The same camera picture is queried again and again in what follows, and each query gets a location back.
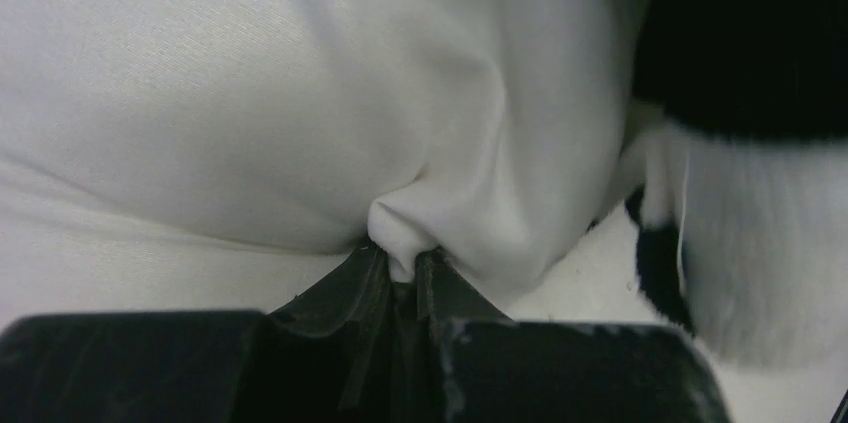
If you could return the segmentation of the white pillow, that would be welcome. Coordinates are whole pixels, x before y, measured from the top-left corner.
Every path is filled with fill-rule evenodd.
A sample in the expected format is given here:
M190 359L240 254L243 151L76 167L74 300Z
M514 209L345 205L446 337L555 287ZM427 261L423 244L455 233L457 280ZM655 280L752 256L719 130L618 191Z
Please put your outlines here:
M648 0L1 0L1 320L273 309L362 237L498 300L601 210Z

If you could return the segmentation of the black white striped pillowcase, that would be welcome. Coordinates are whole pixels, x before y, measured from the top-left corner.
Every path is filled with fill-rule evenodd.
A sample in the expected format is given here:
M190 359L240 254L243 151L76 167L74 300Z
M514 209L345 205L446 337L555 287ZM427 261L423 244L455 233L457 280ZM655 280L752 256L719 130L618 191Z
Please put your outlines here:
M847 352L847 0L651 0L627 199L642 295L717 357Z

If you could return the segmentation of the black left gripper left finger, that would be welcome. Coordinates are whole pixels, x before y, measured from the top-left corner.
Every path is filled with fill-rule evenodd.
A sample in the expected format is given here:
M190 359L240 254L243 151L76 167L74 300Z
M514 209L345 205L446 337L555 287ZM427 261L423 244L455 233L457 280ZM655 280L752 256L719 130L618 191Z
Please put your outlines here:
M284 307L27 317L5 422L384 422L387 257L367 242Z

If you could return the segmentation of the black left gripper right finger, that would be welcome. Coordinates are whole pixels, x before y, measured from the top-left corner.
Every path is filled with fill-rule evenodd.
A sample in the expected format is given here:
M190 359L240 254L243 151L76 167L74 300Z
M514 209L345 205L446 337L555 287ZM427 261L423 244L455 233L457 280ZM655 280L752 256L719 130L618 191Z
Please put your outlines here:
M706 360L675 328L516 321L440 251L416 262L418 422L725 422Z

